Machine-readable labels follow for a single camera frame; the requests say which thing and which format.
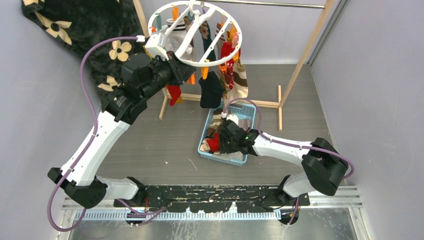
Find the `white round clip hanger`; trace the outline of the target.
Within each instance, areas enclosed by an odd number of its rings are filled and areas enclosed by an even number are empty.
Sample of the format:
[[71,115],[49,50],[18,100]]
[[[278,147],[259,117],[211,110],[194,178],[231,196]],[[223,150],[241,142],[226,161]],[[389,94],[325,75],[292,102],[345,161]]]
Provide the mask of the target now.
[[[151,27],[153,25],[153,22],[156,20],[156,18],[163,12],[168,9],[172,8],[178,8],[178,7],[185,7],[185,9],[177,14],[177,18],[174,20],[171,26],[169,26],[164,32],[157,30],[156,32],[164,33],[166,35],[166,40],[169,38],[170,33],[173,31],[177,23],[181,20],[183,20],[184,16],[186,16],[188,13],[192,13],[194,15],[194,19],[191,22],[191,27],[186,33],[186,36],[181,43],[180,47],[174,51],[176,57],[181,60],[183,63],[194,66],[194,67],[202,67],[204,65],[205,60],[207,59],[209,53],[211,52],[211,49],[215,49],[216,44],[221,39],[221,36],[226,33],[227,27],[231,25],[233,28],[235,28],[236,33],[236,44],[234,45],[234,51],[225,58],[220,58],[215,61],[209,61],[206,63],[206,66],[212,67],[212,66],[220,66],[225,64],[228,60],[233,58],[234,61],[237,61],[240,57],[240,49],[243,42],[243,36],[242,31],[237,23],[237,21],[234,19],[233,16],[231,16],[227,11],[224,9],[211,4],[206,3],[204,1],[198,1],[198,0],[180,0],[171,2],[168,4],[163,5],[162,7],[158,8],[150,17],[147,26]],[[215,13],[220,13],[222,16],[226,18],[226,21],[221,25],[221,29],[218,31],[218,33],[215,35],[215,38],[212,40],[211,45],[209,46],[209,49],[204,52],[203,56],[199,59],[199,61],[193,61],[188,59],[183,59],[182,55],[185,53],[186,48],[190,45],[191,41],[193,40],[195,34],[199,31],[199,27],[202,25],[203,22],[209,20]],[[151,29],[148,30],[148,33],[150,36],[155,33]]]

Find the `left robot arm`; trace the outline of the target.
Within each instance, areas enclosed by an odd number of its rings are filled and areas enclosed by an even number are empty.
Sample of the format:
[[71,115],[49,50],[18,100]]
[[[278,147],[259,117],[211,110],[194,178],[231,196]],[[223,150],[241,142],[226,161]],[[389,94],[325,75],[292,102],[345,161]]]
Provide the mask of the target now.
[[123,84],[109,93],[88,134],[73,157],[62,167],[53,167],[48,177],[80,206],[91,209],[112,200],[121,207],[142,206],[147,198],[145,186],[134,177],[106,178],[97,171],[122,134],[147,108],[148,100],[166,86],[180,86],[195,72],[169,51],[167,59],[136,53],[122,64]]

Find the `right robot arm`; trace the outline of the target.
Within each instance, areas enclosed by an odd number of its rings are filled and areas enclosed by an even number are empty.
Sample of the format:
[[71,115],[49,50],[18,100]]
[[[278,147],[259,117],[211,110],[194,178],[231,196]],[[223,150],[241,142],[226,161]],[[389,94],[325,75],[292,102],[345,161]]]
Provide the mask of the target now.
[[324,138],[314,141],[293,141],[272,136],[258,129],[244,130],[232,120],[218,127],[221,153],[265,156],[283,160],[302,168],[297,175],[283,178],[277,188],[277,198],[291,205],[297,197],[317,191],[334,196],[348,171],[347,160]]

